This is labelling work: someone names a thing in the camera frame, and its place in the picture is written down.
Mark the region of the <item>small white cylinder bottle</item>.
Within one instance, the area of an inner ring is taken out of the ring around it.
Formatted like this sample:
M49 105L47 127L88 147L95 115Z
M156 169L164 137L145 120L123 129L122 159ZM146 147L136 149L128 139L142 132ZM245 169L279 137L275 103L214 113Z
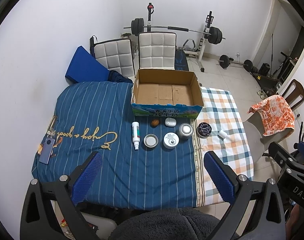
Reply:
M221 139L225 139L227 136L227 133L225 131L220 130L218 132L218 136L221 137Z

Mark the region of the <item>black round tin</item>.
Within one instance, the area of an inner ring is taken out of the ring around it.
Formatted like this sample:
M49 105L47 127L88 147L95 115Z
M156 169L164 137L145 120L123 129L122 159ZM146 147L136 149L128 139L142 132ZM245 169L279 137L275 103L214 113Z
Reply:
M207 138L212 132L212 127L207 122L200 122L196 131L201 138Z

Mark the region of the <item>silver metal can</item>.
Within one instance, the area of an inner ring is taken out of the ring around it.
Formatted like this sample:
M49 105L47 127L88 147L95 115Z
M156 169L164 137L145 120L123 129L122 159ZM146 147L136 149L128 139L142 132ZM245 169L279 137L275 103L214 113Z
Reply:
M193 134L193 128L190 124L183 123L180 125L178 130L178 136L180 139L187 140L192 136L192 134Z

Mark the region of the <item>white round jar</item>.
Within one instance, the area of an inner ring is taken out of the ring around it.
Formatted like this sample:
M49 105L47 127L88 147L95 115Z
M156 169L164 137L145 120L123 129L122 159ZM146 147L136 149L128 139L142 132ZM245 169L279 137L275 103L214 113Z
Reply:
M165 148L174 149L179 143L179 137L176 133L169 132L164 135L163 145Z

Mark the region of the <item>white spray bottle teal label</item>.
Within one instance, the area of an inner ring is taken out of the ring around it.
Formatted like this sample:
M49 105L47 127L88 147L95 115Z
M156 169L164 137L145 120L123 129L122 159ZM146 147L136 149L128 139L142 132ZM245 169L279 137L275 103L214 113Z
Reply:
M132 126L132 142L134 145L134 149L138 151L140 146L140 124L135 121L132 123L131 126Z

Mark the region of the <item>white oval case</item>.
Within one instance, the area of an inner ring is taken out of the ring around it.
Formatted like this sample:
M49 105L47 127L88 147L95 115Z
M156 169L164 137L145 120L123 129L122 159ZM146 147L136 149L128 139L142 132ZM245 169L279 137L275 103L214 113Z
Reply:
M167 117L164 121L164 124L168 127L175 127L176 126L176 120L174 118Z

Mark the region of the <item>shallow silver tin lid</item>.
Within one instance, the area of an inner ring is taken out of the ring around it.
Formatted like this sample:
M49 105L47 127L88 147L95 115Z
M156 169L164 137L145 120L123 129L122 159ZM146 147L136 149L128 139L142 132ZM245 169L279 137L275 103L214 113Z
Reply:
M147 148L155 148L158 143L159 143L159 140L158 140L158 137L154 134L147 134L145 137L144 137L144 145L147 147Z

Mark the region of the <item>brown walnut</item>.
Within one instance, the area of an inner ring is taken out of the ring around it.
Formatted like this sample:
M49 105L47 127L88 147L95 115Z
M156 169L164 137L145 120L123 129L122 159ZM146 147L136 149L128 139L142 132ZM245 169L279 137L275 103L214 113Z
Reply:
M153 119L151 122L151 126L157 127L159 125L159 123L160 123L159 119Z

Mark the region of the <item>orange floral towel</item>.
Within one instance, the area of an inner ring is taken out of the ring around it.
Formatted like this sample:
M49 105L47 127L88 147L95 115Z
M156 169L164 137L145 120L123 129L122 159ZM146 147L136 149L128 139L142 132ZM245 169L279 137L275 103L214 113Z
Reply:
M248 113L259 113L265 137L285 132L289 137L295 130L295 116L287 101L280 95L272 95L252 105Z

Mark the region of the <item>brown wooden chair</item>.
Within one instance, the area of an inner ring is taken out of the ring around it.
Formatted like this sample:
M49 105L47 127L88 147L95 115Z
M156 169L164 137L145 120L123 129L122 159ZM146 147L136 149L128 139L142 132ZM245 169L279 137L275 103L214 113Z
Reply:
M292 86L294 89L286 96ZM304 102L304 87L299 81L293 79L281 96L289 104L291 110L295 111Z

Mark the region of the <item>open cardboard box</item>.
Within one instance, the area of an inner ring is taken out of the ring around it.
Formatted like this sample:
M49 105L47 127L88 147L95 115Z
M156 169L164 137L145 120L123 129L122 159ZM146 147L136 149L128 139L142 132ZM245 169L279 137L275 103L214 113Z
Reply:
M195 119L204 101L193 72L151 68L138 70L131 107L135 116Z

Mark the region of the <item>floor barbell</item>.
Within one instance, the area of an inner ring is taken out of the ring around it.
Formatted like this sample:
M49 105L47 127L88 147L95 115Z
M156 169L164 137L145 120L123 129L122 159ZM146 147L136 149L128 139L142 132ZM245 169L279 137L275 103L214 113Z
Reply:
M245 60L243 63L235 61L233 58L227 55L221 55L219 60L219 65L221 68L226 69L230 66L230 64L236 64L242 66L247 72L250 72L252 67L254 66L251 60Z

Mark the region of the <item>left white quilted chair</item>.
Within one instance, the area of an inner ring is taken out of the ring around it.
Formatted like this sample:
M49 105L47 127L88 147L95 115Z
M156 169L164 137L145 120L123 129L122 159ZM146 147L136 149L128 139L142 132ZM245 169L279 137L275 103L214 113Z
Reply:
M117 38L103 42L95 42L90 38L90 54L108 70L114 70L124 77L134 80L135 67L129 38Z

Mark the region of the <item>barbell on rack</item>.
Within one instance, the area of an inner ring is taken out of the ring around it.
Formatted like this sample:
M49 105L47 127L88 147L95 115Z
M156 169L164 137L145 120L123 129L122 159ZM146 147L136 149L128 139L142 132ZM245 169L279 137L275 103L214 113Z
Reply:
M167 29L167 30L174 30L174 31L183 31L183 32L193 32L199 33L203 35L203 38L207 39L210 44L219 44L225 38L223 37L223 33L217 27L209 27L206 31L197 31L183 27L174 27L174 26L161 26L161 25L144 25L143 18L135 18L131 21L131 26L124 27L124 29L130 29L132 35L138 36L139 33L144 32L145 29L152 29L152 28L159 28L159 29Z

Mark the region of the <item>right white quilted chair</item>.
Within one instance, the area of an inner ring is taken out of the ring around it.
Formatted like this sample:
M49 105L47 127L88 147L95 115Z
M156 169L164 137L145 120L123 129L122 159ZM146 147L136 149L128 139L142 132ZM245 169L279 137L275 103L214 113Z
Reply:
M138 35L140 69L175 69L176 33L146 32Z

